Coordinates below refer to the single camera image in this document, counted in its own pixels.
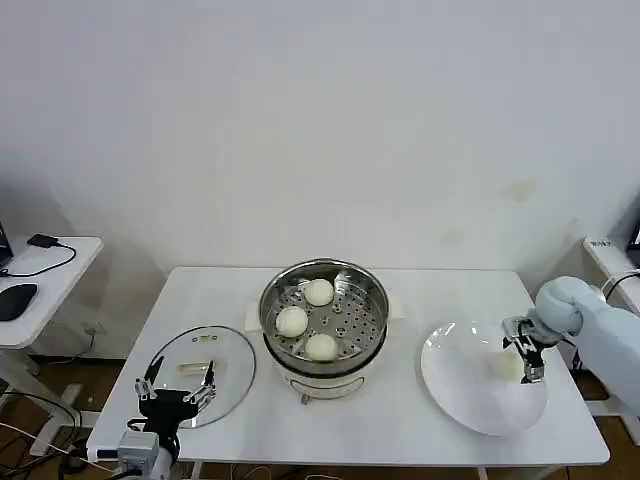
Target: small label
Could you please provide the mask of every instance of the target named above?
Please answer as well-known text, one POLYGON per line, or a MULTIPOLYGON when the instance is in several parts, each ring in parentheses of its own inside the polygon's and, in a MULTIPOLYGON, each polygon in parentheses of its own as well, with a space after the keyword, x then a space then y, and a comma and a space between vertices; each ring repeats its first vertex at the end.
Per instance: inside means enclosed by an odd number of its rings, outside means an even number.
POLYGON ((592 247, 613 247, 613 243, 609 240, 592 240, 589 243, 592 247))

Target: computer mouse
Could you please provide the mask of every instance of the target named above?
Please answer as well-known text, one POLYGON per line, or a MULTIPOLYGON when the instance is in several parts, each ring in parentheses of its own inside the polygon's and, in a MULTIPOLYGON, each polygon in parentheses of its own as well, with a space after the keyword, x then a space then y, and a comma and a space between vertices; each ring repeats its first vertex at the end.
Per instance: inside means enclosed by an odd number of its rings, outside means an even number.
POLYGON ((0 322, 15 320, 27 309, 38 291, 35 283, 14 285, 0 292, 0 322))

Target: white wall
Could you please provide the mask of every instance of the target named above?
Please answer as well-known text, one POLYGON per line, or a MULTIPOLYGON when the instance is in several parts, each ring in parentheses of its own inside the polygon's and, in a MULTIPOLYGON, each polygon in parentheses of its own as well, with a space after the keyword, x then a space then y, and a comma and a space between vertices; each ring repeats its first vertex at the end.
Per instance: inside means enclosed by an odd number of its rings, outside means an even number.
POLYGON ((98 315, 104 356, 175 265, 329 255, 534 289, 640 192, 639 20, 633 0, 2 2, 0 218, 103 237, 55 325, 98 315))

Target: laptop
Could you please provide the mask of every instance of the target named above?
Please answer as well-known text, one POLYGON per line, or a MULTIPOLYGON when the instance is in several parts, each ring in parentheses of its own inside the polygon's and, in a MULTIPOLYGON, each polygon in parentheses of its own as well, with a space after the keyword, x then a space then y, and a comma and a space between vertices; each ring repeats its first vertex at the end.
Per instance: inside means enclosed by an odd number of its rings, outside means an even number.
POLYGON ((13 251, 11 250, 11 245, 9 245, 7 234, 0 223, 0 267, 9 262, 11 258, 13 258, 13 251))

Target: white plate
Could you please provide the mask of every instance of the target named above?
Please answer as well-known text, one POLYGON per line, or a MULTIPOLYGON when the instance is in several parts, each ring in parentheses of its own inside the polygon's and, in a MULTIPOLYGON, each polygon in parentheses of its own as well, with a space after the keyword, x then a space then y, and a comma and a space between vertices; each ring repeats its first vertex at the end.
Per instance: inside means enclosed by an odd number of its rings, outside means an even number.
POLYGON ((422 376, 440 407, 461 424, 487 435, 513 435, 542 418, 549 398, 544 380, 520 384, 522 360, 515 359, 517 373, 504 368, 504 355, 499 326, 448 323, 422 348, 422 376))

